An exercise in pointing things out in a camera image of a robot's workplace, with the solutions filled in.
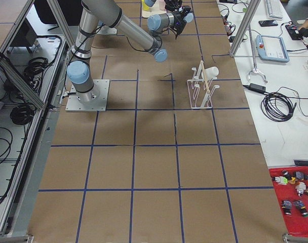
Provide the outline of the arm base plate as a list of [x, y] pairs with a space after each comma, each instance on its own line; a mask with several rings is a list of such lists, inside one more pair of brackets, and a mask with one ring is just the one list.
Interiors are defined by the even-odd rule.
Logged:
[[118, 31], [116, 28], [110, 28], [104, 25], [102, 21], [98, 22], [98, 26], [95, 29], [95, 34], [99, 35], [117, 35]]
[[72, 86], [66, 104], [67, 112], [106, 111], [110, 80], [94, 79], [94, 87], [88, 93], [79, 93]]

